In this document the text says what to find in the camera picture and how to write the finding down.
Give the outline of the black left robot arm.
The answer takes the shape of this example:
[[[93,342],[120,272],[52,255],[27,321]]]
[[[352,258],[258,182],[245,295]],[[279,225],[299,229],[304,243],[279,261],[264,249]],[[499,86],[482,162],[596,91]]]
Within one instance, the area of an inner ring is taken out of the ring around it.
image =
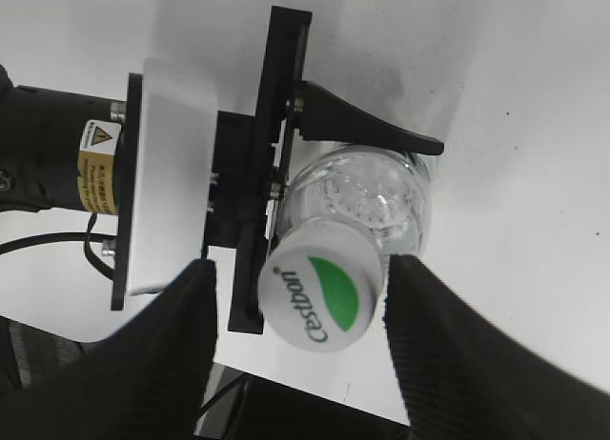
[[[290,155],[279,146],[345,142],[439,155],[441,141],[374,117],[302,78],[312,14],[273,7],[254,115],[221,111],[213,146],[206,245],[236,250],[229,328],[260,334],[254,279],[267,243],[263,207],[284,191]],[[118,265],[96,268],[112,280],[111,307],[127,293],[136,158],[144,151],[144,79],[129,78],[125,101],[14,86],[1,80],[1,208],[59,208],[114,215]]]

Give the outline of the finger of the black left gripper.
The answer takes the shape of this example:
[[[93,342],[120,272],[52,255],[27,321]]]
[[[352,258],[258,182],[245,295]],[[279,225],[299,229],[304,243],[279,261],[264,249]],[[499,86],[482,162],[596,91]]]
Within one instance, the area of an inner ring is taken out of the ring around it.
[[[339,142],[396,152],[441,155],[444,143],[390,124],[361,110],[318,84],[295,85],[296,127],[306,141]]]

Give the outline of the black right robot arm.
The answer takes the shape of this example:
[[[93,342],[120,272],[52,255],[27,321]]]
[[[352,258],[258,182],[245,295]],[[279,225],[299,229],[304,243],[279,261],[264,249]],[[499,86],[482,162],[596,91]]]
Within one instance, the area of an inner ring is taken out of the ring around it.
[[[216,269],[197,259],[130,322],[1,400],[5,439],[192,439],[217,340]],[[251,389],[233,439],[605,439],[609,397],[538,357],[413,256],[383,316],[410,425],[278,384]]]

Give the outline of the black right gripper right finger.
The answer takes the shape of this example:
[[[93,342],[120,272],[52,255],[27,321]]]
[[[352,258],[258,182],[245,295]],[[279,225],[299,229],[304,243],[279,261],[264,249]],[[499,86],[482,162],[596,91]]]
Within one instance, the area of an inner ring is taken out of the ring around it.
[[[412,255],[384,324],[414,439],[606,439],[609,395],[485,320]]]

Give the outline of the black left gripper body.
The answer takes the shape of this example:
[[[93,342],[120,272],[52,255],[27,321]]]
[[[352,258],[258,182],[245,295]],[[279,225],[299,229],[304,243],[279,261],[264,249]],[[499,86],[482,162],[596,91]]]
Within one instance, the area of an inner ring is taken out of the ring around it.
[[[204,247],[235,252],[231,332],[263,331],[256,286],[270,243],[266,209],[281,191],[275,153],[303,74],[312,18],[309,11],[272,7],[254,114],[217,116]]]

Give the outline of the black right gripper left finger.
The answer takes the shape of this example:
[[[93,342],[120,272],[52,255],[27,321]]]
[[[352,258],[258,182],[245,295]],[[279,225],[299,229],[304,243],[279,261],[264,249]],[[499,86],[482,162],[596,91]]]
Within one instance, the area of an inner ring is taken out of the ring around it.
[[[216,269],[196,259],[128,324],[1,401],[4,439],[192,439],[217,340]]]

